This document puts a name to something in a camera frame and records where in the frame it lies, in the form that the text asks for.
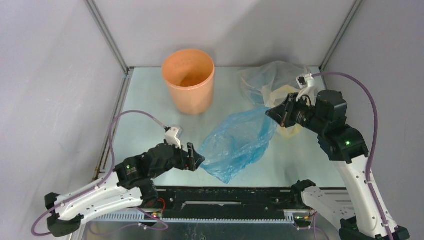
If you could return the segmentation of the translucent white plastic bag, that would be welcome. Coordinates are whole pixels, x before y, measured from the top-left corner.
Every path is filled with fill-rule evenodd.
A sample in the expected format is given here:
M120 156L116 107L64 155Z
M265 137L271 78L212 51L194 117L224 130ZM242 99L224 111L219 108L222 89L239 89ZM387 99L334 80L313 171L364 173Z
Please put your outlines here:
M296 78L311 74L311 69L302 64L273 61L259 67L249 67L238 71L239 84L243 97L254 108L242 115L240 127L251 128L257 134L265 127L263 136L270 136L274 123L265 115L265 108L282 104L288 94L300 93L302 88Z

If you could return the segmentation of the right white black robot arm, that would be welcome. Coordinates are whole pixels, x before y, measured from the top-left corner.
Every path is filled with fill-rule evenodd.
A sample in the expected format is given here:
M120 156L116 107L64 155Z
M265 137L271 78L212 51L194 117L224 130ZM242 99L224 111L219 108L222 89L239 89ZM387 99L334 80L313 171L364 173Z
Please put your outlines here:
M362 134L346 124L347 102L334 90L320 91L315 105L291 93L266 115L281 127L300 125L317 134L320 148L339 172L353 209L326 196L310 180L291 188L291 204L317 211L338 231L342 240L407 240L410 234L387 210L373 174L367 170L369 150Z

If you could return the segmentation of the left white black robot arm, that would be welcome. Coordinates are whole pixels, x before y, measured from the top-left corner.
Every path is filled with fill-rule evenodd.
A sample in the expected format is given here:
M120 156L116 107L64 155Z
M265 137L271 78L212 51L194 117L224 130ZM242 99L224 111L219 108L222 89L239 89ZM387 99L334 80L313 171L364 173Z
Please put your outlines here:
M138 207L146 212L163 208L153 179L176 168L196 171L205 158L192 143L187 150L160 143L141 155L117 164L108 177L98 179L82 189L44 197L46 208L52 209L47 228L54 237L69 235L102 215Z

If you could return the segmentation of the blue plastic trash bag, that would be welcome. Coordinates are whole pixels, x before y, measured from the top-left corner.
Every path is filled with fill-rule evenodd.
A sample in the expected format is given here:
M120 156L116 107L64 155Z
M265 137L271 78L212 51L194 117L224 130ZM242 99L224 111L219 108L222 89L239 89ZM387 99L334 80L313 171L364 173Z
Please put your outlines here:
M258 107L229 115L204 139L201 168L228 184L247 166L259 161L269 147L277 124Z

